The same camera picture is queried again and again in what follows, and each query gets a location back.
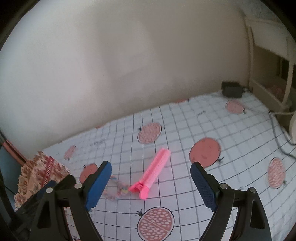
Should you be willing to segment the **pink hair roller clip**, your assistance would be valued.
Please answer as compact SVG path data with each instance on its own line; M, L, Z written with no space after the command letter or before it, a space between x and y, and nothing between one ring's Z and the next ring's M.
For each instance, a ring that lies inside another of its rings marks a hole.
M129 187L130 192L138 192L141 200L146 200L149 196L150 189L157 180L162 169L166 165L171 151L161 148L155 155L151 164L148 166L139 181Z

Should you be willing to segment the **floral pink storage box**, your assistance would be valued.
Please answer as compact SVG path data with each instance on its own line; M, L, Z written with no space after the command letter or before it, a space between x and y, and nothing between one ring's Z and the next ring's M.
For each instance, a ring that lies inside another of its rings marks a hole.
M18 210L31 196L50 181L59 183L70 170L60 162L39 151L21 167L18 178L18 192L14 195L15 210Z

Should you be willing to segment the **pomegranate grid tablecloth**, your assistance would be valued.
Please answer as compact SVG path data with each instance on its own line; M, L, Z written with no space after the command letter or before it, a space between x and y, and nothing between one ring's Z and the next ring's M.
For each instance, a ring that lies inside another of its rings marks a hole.
M109 161L112 173L132 185L161 148L171 157L147 200L130 193L112 201L101 197L90 212L104 240L140 240L138 212L165 207L175 218L168 240L198 240L212 211L190 176L189 153L202 138L221 147L206 171L233 189L254 187L268 218L273 240L284 240L295 224L295 146L268 108L253 94L240 100L242 113L230 113L220 93L147 109L44 149L78 178L89 164Z

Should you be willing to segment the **black power adapter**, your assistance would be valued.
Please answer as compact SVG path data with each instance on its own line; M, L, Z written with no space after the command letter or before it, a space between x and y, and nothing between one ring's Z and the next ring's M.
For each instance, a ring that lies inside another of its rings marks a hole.
M241 98L244 87L239 82L224 81L221 84L222 94L228 98Z

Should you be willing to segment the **white shelf unit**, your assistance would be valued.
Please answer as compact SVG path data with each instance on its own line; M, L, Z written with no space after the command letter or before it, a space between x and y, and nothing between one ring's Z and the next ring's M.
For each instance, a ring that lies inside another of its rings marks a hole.
M249 89L268 109L293 112L295 41L283 23L245 17L250 50Z

